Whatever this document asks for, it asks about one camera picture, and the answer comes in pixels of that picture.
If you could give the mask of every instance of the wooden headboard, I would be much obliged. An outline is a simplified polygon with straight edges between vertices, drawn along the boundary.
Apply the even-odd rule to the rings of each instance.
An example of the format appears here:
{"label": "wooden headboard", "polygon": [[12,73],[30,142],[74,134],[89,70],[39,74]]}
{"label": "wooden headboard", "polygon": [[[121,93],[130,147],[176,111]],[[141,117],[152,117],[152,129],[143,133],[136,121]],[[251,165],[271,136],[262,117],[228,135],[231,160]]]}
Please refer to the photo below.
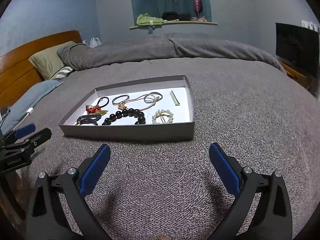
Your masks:
{"label": "wooden headboard", "polygon": [[0,57],[0,108],[13,105],[43,77],[28,61],[36,52],[67,41],[81,43],[78,31],[56,33],[24,44]]}

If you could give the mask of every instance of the blue pillow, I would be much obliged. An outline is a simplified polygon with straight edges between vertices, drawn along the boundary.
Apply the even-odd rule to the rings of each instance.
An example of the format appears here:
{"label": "blue pillow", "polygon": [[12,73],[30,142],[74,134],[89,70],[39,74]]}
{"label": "blue pillow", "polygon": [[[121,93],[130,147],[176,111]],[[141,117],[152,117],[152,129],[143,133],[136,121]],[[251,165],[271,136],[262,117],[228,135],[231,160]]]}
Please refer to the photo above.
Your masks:
{"label": "blue pillow", "polygon": [[33,85],[17,102],[11,106],[11,111],[4,119],[1,126],[2,134],[9,133],[15,125],[24,117],[30,107],[34,107],[41,98],[49,94],[63,82],[58,80],[46,80]]}

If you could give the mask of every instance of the green pillow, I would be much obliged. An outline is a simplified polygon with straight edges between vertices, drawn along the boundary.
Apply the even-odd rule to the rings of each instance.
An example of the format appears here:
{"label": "green pillow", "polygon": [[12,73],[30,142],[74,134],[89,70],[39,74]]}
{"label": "green pillow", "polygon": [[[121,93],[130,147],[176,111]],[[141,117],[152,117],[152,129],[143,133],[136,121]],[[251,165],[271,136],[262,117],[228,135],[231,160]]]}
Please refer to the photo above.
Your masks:
{"label": "green pillow", "polygon": [[57,55],[57,51],[68,45],[75,45],[74,41],[68,41],[57,46],[41,50],[29,58],[29,62],[38,70],[45,80],[53,79],[65,65]]}

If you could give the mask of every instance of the white plastic bag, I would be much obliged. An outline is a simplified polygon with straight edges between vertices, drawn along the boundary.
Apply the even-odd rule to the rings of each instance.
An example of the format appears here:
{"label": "white plastic bag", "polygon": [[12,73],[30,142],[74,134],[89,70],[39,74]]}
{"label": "white plastic bag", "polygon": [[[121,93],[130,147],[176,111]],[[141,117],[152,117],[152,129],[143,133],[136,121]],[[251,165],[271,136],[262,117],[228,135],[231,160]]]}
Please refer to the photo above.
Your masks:
{"label": "white plastic bag", "polygon": [[101,45],[101,41],[99,40],[99,38],[92,37],[91,41],[90,41],[90,47],[91,48],[95,48],[95,47],[97,47],[99,45]]}

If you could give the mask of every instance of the television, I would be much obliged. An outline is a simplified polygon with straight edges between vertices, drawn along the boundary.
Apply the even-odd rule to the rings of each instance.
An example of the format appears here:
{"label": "television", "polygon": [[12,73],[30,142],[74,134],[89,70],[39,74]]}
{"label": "television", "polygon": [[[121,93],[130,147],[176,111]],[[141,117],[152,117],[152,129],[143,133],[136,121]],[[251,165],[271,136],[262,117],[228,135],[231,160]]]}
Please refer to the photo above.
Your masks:
{"label": "television", "polygon": [[276,55],[289,61],[304,75],[317,78],[319,65],[319,33],[289,24],[276,23]]}

